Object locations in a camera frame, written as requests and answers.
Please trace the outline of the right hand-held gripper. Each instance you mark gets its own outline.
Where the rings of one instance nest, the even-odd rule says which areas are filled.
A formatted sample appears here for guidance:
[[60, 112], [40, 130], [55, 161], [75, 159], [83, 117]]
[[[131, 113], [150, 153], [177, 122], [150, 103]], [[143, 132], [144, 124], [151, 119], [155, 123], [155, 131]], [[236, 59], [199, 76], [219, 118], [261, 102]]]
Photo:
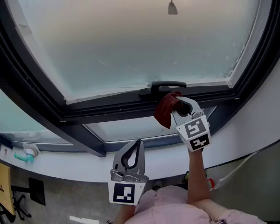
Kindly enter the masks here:
[[190, 152], [198, 151], [211, 144], [210, 125], [206, 115], [201, 115], [199, 104], [187, 97], [177, 97], [182, 108], [172, 111], [176, 130], [183, 143], [188, 147]]

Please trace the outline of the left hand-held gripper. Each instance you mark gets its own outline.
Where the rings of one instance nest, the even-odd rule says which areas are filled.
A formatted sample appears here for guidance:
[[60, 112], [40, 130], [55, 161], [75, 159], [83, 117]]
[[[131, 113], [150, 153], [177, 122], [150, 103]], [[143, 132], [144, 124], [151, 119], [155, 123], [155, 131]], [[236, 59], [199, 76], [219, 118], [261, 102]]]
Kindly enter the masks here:
[[[135, 161], [130, 166], [128, 160], [134, 150], [136, 151]], [[133, 140], [122, 147], [114, 156], [113, 169], [110, 173], [111, 180], [108, 182], [109, 202], [136, 206], [148, 182], [148, 177], [143, 175], [145, 173], [143, 141]]]

